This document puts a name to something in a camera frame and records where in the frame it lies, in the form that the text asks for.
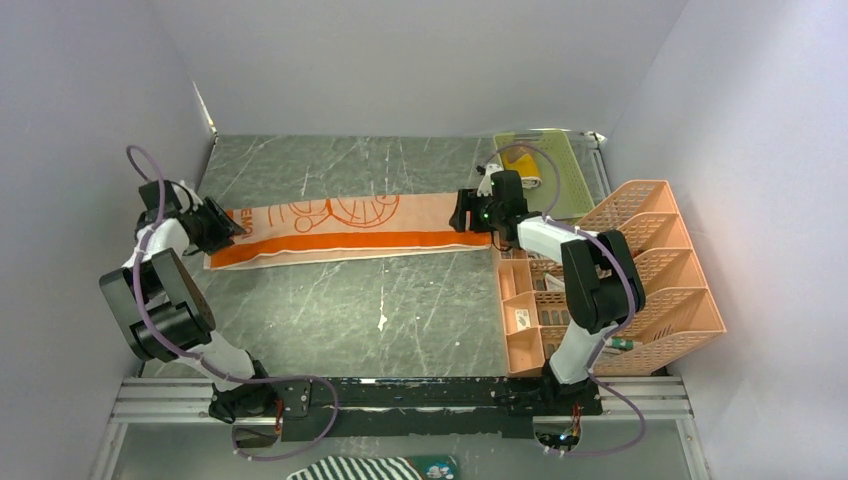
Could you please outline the orange white towel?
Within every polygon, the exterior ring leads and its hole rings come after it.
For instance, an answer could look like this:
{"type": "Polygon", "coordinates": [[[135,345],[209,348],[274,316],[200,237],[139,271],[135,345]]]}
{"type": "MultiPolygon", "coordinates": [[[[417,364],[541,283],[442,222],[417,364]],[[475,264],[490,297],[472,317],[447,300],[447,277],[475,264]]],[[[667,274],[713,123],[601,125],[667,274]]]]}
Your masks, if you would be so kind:
{"type": "Polygon", "coordinates": [[[229,210],[245,233],[204,257],[211,271],[487,249],[490,236],[458,233],[454,193],[326,198],[229,210]]]}

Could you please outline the brown yellow bear towel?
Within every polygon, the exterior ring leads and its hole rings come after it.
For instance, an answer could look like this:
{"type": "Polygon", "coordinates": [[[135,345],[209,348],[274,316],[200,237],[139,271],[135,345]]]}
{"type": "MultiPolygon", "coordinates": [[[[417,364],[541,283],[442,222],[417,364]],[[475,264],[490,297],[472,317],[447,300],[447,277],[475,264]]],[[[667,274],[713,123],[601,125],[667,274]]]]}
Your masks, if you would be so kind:
{"type": "Polygon", "coordinates": [[[512,147],[502,152],[500,157],[505,170],[518,173],[523,189],[534,190],[542,185],[541,173],[532,149],[512,147]]]}

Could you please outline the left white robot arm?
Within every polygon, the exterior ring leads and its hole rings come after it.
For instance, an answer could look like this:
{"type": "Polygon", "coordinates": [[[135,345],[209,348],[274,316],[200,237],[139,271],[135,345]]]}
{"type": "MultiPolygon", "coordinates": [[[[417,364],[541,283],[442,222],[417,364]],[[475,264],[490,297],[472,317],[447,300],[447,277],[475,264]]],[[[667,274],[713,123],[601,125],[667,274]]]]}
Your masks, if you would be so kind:
{"type": "Polygon", "coordinates": [[[282,407],[261,362],[216,330],[214,314],[183,258],[216,253],[245,230],[213,199],[182,182],[148,181],[131,257],[104,274],[100,290],[122,335],[142,361],[190,366],[213,383],[209,415],[232,424],[282,407]]]}

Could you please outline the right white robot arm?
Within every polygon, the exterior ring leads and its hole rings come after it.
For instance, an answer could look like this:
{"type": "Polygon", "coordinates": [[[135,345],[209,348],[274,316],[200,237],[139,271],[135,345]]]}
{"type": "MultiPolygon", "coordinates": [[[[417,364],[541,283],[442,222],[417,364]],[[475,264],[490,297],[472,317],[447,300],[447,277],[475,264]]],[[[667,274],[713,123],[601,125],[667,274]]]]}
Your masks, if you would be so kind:
{"type": "Polygon", "coordinates": [[[489,233],[501,250],[520,249],[562,267],[571,321],[543,368],[539,398],[548,412],[565,413],[593,379],[606,340],[645,306],[633,256],[618,230],[586,231],[530,210],[518,172],[495,163],[477,171],[480,184],[459,190],[450,226],[458,233],[489,233]]]}

